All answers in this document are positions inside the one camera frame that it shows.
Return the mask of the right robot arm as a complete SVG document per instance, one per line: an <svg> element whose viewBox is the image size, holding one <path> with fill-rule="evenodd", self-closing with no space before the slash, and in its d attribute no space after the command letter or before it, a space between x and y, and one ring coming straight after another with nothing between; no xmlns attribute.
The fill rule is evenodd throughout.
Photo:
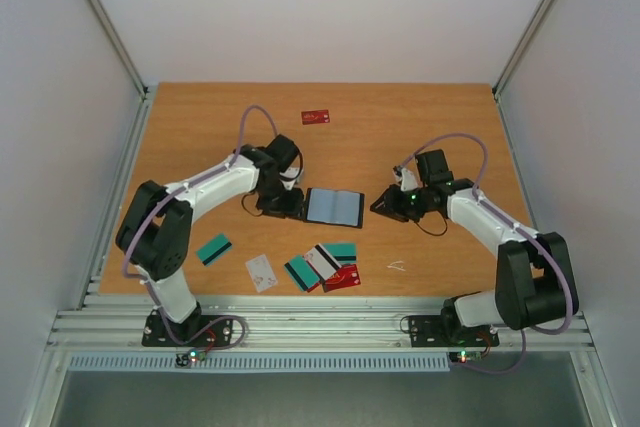
<svg viewBox="0 0 640 427"><path fill-rule="evenodd" d="M464 228L496 259L490 291L446 300L440 314L444 339L459 344L478 327L504 324L513 330L566 330L579 299L566 240L517 222L468 178L456 178L443 150L416 157L415 172L398 166L395 183L374 201L372 212L395 221L419 223L428 213Z"/></svg>

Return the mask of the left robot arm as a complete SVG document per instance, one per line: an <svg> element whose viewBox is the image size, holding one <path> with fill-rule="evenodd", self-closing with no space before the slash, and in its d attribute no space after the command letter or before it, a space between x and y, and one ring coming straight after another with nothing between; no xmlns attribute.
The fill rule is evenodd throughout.
<svg viewBox="0 0 640 427"><path fill-rule="evenodd" d="M179 345L195 342L202 322L182 265L192 225L223 203L251 193L261 214L299 219L304 194L297 186L303 156L297 145L277 135L266 147L243 145L220 164L191 178L167 185L141 184L115 237L132 265L150 287L154 302L167 318L165 331Z"/></svg>

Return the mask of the white floral VIP card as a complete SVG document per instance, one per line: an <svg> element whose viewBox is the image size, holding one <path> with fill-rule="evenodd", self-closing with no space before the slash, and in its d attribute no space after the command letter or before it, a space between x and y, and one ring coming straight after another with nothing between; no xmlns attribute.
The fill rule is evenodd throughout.
<svg viewBox="0 0 640 427"><path fill-rule="evenodd" d="M262 293L278 285L275 272L265 254L248 260L245 265L257 293Z"/></svg>

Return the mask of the black leather card holder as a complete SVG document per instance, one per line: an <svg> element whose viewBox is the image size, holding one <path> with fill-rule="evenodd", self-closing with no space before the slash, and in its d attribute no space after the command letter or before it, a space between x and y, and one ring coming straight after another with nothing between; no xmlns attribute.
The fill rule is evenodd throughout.
<svg viewBox="0 0 640 427"><path fill-rule="evenodd" d="M308 223L360 229L365 195L348 190L309 188L302 220Z"/></svg>

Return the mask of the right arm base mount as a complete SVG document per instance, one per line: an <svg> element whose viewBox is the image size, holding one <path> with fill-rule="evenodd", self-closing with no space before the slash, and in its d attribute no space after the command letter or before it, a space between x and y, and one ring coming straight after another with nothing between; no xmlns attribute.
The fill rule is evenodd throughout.
<svg viewBox="0 0 640 427"><path fill-rule="evenodd" d="M401 331L410 338L412 347L498 347L497 333L489 325L463 327L454 309L457 297L444 301L437 315L410 315L400 321Z"/></svg>

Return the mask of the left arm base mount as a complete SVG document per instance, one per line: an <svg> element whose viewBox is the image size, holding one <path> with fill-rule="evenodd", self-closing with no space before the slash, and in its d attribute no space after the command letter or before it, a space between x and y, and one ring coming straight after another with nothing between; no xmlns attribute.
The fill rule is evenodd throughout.
<svg viewBox="0 0 640 427"><path fill-rule="evenodd" d="M226 348L231 344L234 323L230 316L204 314L199 303L182 323L172 321L162 309L156 309L146 318L141 345Z"/></svg>

